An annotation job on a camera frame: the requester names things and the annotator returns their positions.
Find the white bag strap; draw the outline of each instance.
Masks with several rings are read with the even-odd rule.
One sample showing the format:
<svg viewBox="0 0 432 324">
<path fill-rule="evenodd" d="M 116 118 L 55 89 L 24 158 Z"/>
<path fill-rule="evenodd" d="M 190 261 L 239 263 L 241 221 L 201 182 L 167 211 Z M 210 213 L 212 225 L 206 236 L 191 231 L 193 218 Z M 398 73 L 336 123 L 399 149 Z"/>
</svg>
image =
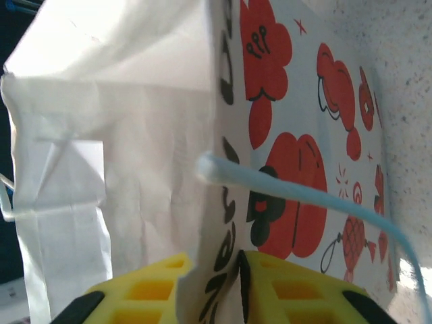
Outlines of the white bag strap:
<svg viewBox="0 0 432 324">
<path fill-rule="evenodd" d="M 7 195 L 6 187 L 10 190 L 14 191 L 15 186 L 14 183 L 7 179 L 3 174 L 0 173 L 0 180 L 2 184 L 0 184 L 0 209 L 3 214 L 3 218 L 5 221 L 15 221 L 15 215 L 12 211 L 11 203 L 9 200 L 9 196 Z"/>
</svg>

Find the crumpled white paper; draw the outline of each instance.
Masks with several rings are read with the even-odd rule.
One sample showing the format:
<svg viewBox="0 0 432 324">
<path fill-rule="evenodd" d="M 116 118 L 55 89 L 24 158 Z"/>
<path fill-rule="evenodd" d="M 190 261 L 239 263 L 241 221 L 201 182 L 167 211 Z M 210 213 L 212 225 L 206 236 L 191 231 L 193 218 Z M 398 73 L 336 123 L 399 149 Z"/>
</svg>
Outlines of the crumpled white paper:
<svg viewBox="0 0 432 324">
<path fill-rule="evenodd" d="M 214 119 L 206 14 L 200 0 L 48 0 L 7 61 L 32 323 L 197 247 L 194 164 Z"/>
</svg>

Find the paper bag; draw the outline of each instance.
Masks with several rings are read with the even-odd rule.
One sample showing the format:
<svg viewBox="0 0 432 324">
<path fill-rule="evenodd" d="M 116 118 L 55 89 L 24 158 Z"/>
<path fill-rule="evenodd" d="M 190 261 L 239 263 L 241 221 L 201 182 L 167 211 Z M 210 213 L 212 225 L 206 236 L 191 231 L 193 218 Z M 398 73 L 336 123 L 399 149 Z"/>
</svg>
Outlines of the paper bag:
<svg viewBox="0 0 432 324">
<path fill-rule="evenodd" d="M 301 1 L 212 1 L 211 9 L 214 153 L 389 217 L 367 61 Z M 203 217 L 196 267 L 179 281 L 180 323 L 241 323 L 241 248 L 352 282 L 382 307 L 396 291 L 392 241 L 353 215 L 214 184 Z"/>
<path fill-rule="evenodd" d="M 7 61 L 32 323 L 198 246 L 194 164 L 214 119 L 208 19 L 203 1 L 48 0 Z"/>
</svg>

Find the white speckled surface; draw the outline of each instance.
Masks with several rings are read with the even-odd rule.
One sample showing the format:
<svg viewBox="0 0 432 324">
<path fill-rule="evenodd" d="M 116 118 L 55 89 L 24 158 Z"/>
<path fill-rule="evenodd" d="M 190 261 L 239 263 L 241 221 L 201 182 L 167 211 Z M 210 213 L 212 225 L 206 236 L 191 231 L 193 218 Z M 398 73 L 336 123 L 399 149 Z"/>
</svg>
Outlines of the white speckled surface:
<svg viewBox="0 0 432 324">
<path fill-rule="evenodd" d="M 432 296 L 432 0 L 304 2 L 378 73 L 391 211 L 418 252 Z M 401 270 L 389 311 L 399 323 L 423 323 L 403 259 Z"/>
</svg>

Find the yellow plastic object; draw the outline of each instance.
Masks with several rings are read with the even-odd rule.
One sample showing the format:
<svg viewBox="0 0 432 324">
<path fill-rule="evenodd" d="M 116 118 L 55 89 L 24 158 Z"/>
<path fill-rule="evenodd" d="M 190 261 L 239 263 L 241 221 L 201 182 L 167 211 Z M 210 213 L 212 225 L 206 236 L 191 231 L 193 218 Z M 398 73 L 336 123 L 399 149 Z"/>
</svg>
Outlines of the yellow plastic object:
<svg viewBox="0 0 432 324">
<path fill-rule="evenodd" d="M 351 283 L 259 252 L 250 265 L 248 324 L 366 324 L 343 291 L 368 296 Z"/>
<path fill-rule="evenodd" d="M 84 324 L 176 324 L 177 279 L 190 268 L 182 253 L 92 287 L 105 297 Z"/>
</svg>

